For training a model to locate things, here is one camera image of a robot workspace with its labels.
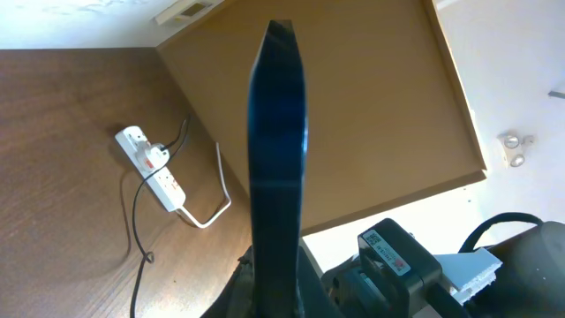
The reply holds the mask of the blue Samsung Galaxy smartphone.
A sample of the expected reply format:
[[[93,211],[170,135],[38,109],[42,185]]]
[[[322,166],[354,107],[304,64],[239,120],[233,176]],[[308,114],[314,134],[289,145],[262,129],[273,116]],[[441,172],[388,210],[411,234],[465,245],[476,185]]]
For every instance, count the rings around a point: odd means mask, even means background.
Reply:
[[[248,169],[258,317],[298,317],[298,237],[307,150],[305,76],[288,19],[267,24],[248,98]]]

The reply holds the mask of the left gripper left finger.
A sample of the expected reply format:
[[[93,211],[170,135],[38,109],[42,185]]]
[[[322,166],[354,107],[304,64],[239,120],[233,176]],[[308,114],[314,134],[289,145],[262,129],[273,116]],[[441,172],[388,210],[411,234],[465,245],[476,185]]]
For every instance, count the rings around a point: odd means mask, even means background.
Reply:
[[[238,265],[220,295],[202,318],[243,318],[252,312],[254,287],[253,249],[238,258]]]

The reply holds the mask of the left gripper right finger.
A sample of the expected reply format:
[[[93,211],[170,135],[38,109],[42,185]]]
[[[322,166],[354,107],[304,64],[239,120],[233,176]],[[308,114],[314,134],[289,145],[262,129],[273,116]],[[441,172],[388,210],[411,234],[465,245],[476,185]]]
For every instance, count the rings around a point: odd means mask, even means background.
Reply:
[[[298,243],[298,288],[305,318],[339,318],[340,311],[328,297],[318,276],[318,265],[304,240]]]

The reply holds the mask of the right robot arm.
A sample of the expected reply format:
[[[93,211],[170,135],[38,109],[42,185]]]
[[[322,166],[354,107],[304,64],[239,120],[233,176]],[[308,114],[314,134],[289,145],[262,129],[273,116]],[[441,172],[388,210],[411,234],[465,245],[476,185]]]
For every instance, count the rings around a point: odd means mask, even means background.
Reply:
[[[358,254],[322,278],[346,317],[562,317],[564,225],[508,212],[455,254],[433,255],[392,219],[358,235]]]

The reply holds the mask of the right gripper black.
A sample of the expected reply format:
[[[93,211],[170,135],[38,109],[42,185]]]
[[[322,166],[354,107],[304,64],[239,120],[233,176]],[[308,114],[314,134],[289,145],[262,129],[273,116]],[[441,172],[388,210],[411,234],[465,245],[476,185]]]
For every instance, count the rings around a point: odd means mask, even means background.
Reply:
[[[409,232],[386,218],[358,235],[358,255],[321,278],[346,317],[412,317],[426,306],[444,314],[442,266]]]

